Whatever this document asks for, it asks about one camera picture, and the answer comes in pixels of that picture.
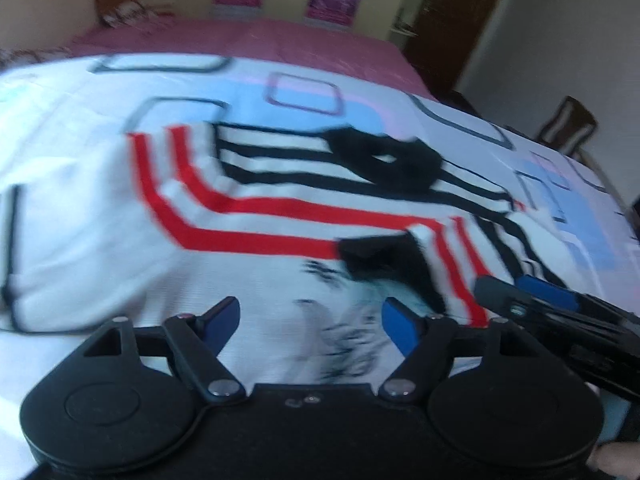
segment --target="pink bedspread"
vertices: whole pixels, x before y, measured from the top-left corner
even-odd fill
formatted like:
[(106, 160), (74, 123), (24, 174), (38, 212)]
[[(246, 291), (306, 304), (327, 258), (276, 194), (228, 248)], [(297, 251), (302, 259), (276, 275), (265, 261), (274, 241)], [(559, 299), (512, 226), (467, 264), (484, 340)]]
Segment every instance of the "pink bedspread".
[(249, 57), (318, 68), (433, 99), (391, 43), (275, 20), (159, 18), (143, 27), (94, 28), (69, 45), (74, 57), (185, 52)]

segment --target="silver bolt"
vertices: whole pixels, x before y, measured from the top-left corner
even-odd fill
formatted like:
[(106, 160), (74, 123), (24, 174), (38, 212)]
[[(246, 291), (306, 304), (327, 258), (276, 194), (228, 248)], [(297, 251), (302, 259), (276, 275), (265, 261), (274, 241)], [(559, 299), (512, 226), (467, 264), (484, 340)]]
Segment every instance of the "silver bolt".
[(240, 384), (232, 379), (219, 379), (210, 383), (207, 390), (216, 397), (230, 397), (240, 391)]
[(302, 406), (302, 401), (300, 399), (287, 399), (284, 401), (284, 405), (288, 408), (299, 408)]
[(511, 305), (509, 310), (514, 316), (525, 317), (527, 315), (527, 309), (522, 305)]
[(415, 390), (415, 383), (409, 379), (389, 379), (383, 386), (392, 397), (406, 397)]

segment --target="bed sheet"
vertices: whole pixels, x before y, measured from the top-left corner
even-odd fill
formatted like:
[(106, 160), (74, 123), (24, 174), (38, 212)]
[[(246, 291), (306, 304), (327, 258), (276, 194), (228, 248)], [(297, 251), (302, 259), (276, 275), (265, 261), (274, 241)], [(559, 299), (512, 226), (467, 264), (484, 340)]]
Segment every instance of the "bed sheet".
[(160, 17), (139, 27), (94, 28), (68, 46), (73, 57), (185, 52), (317, 68), (434, 99), (391, 43), (278, 20), (233, 22)]

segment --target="wooden chair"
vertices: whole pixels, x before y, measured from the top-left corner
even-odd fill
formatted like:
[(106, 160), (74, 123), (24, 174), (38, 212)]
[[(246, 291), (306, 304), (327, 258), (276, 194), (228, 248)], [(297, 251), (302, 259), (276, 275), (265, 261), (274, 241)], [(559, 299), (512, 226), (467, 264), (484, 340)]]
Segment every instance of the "wooden chair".
[(580, 147), (597, 129), (598, 121), (593, 114), (578, 99), (567, 96), (535, 140), (556, 152), (576, 158)]

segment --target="door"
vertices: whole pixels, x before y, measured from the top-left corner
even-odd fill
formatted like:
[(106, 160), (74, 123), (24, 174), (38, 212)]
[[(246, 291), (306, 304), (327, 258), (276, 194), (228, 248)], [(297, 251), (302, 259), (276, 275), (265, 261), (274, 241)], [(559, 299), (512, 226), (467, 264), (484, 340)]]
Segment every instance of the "door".
[(448, 94), (497, 0), (424, 0), (404, 55), (431, 92)]

